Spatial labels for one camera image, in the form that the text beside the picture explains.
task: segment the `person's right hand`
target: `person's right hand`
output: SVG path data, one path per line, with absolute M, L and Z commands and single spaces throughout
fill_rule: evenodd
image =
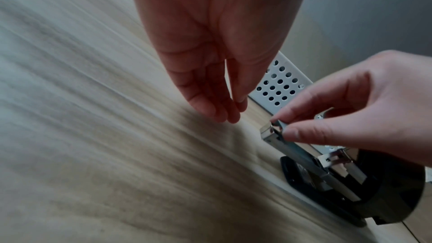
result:
M 375 150 L 432 166 L 431 112 L 432 58 L 385 51 L 311 85 L 271 120 L 289 124 L 287 141 Z

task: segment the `light wood tabletop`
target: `light wood tabletop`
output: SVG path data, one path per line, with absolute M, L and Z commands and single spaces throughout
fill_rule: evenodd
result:
M 0 0 L 0 242 L 416 242 L 290 188 L 269 115 L 202 118 L 132 0 Z

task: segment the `wood grain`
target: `wood grain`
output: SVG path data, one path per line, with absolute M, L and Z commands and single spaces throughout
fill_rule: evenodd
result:
M 415 242 L 291 189 L 239 124 L 198 116 L 132 0 L 0 0 L 1 242 Z

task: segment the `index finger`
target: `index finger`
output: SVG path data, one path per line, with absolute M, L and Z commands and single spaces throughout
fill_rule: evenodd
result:
M 355 96 L 356 90 L 367 90 L 366 93 L 369 93 L 369 79 L 369 71 L 365 62 L 330 74 L 300 92 L 279 110 L 271 121 L 281 120 L 291 123 L 301 120 L 302 117 L 310 117 L 323 112 L 337 101 L 349 101 L 352 96 Z

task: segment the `stapler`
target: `stapler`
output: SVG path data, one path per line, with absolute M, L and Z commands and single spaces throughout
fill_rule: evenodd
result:
M 281 52 L 249 97 L 274 115 L 312 84 Z M 322 119 L 322 113 L 315 116 Z M 286 142 L 282 122 L 261 129 L 262 139 L 285 154 L 280 163 L 287 182 L 319 205 L 363 227 L 404 220 L 419 202 L 426 172 L 423 166 L 388 154 L 338 146 Z

